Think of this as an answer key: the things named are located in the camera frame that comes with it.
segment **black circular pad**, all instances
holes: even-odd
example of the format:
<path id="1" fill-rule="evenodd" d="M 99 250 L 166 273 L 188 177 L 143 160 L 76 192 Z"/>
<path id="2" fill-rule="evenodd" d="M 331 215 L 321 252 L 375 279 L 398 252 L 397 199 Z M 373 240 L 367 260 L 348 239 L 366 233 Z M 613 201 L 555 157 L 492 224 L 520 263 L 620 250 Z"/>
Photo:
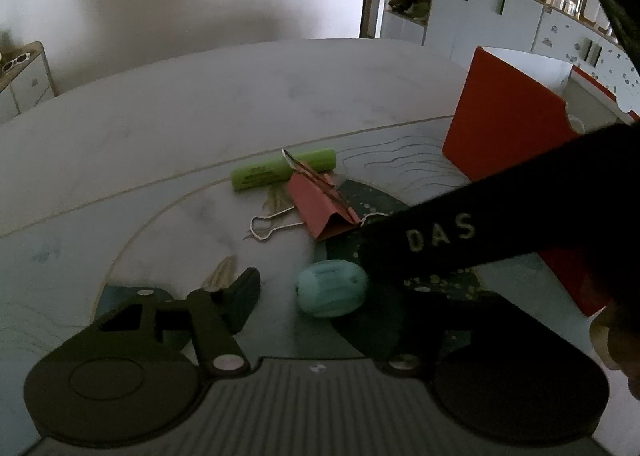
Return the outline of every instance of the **black circular pad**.
<path id="1" fill-rule="evenodd" d="M 69 383 L 71 389 L 85 398 L 116 400 L 136 391 L 144 379 L 145 372 L 133 360 L 98 359 L 76 367 Z"/>
<path id="2" fill-rule="evenodd" d="M 161 344 L 143 356 L 41 360 L 24 399 L 40 432 L 84 446 L 144 439 L 187 411 L 199 390 L 196 367 Z"/>
<path id="3" fill-rule="evenodd" d="M 514 353 L 471 345 L 439 364 L 434 391 L 451 416 L 489 438 L 552 445 L 588 436 L 609 385 L 591 359 L 568 349 Z"/>

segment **gray ribbed plastic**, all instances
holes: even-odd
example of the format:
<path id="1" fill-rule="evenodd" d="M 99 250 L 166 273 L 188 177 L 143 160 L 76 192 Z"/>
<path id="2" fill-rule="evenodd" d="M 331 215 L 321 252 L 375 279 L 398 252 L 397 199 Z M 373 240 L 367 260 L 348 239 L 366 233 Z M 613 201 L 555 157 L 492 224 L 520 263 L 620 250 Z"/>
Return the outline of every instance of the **gray ribbed plastic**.
<path id="1" fill-rule="evenodd" d="M 215 383 L 185 422 L 153 440 L 97 450 L 46 438 L 30 456 L 606 456 L 591 439 L 545 449 L 503 446 L 467 432 L 424 385 L 373 362 L 267 359 Z"/>

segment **green battery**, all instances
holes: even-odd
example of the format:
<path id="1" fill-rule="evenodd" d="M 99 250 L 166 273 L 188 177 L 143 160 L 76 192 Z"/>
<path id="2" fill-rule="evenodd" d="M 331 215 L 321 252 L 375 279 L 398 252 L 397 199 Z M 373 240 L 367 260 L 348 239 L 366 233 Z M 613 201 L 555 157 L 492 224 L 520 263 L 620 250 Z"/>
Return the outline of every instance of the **green battery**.
<path id="1" fill-rule="evenodd" d="M 318 149 L 308 152 L 295 153 L 293 157 L 300 162 L 308 163 L 314 171 L 325 172 L 335 168 L 335 151 L 333 149 Z M 291 178 L 293 169 L 289 167 L 282 156 L 274 156 L 264 162 L 243 165 L 231 173 L 231 185 L 234 190 L 260 187 Z"/>

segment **red box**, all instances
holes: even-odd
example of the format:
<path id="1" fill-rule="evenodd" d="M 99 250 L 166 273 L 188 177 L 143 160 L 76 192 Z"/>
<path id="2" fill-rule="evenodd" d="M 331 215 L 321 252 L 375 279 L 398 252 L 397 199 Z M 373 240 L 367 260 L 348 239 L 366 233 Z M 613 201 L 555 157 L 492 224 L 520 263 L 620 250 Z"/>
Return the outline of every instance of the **red box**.
<path id="1" fill-rule="evenodd" d="M 526 52 L 478 48 L 442 148 L 476 181 L 614 122 L 631 124 L 616 97 L 571 64 Z M 580 310 L 608 300 L 592 288 L 577 250 L 539 252 Z"/>

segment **person's hand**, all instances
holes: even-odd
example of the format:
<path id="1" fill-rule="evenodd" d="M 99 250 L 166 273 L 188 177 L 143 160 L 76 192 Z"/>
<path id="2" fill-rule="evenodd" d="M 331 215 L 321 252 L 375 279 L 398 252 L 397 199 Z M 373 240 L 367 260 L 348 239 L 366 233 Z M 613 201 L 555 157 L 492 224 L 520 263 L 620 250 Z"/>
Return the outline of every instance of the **person's hand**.
<path id="1" fill-rule="evenodd" d="M 629 391 L 640 400 L 640 335 L 620 329 L 609 330 L 609 355 L 629 379 Z"/>
<path id="2" fill-rule="evenodd" d="M 640 333 L 625 327 L 615 304 L 605 308 L 591 324 L 591 342 L 610 370 L 620 370 L 629 379 L 629 391 L 640 400 Z"/>

